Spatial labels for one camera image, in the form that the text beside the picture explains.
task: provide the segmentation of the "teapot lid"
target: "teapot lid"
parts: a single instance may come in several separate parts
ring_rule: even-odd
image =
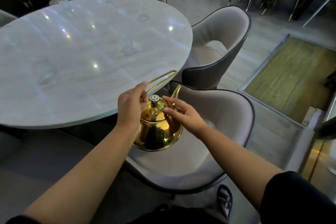
[[[165,107],[172,108],[172,105],[158,95],[151,95],[144,111],[141,113],[141,119],[151,122],[165,120],[167,115],[163,112]]]

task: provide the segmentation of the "gold teapot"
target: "gold teapot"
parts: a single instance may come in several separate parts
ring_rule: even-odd
[[[168,73],[165,73],[162,76],[148,82],[148,84],[150,84],[170,73],[173,74],[155,84],[149,91],[146,92],[146,95],[148,95],[155,87],[176,75],[177,71],[169,71]],[[179,85],[171,97],[178,98],[180,89],[181,86]],[[163,112],[165,107],[177,110],[175,104],[167,102],[158,95],[154,94],[149,97],[148,103],[144,111],[141,113],[141,131],[133,143],[135,147],[145,151],[160,151],[170,147],[179,139],[183,126],[173,119],[173,117]]]

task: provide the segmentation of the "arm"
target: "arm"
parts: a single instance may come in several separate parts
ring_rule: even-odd
[[[205,144],[220,167],[254,208],[259,210],[267,183],[274,175],[283,171],[209,127],[191,105],[179,99],[166,96],[163,98],[175,103],[184,114],[170,108],[165,108],[164,112],[178,120]]]
[[[48,223],[89,223],[141,130],[146,82],[118,98],[116,127],[23,213]]]

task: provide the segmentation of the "person's left hand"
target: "person's left hand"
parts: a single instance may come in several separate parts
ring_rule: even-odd
[[[141,131],[140,115],[148,102],[146,87],[147,82],[142,82],[119,96],[116,127],[136,133]]]

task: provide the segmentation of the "hand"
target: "hand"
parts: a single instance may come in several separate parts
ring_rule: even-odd
[[[168,107],[164,108],[163,112],[172,116],[175,120],[181,123],[195,137],[199,138],[200,131],[204,128],[209,128],[209,126],[191,105],[188,105],[186,102],[176,98],[166,96],[163,96],[162,98],[170,103],[175,103],[178,111],[184,114]]]
[[[119,96],[116,127],[136,133],[141,131],[140,115],[148,102],[146,87],[147,82],[142,82]]]

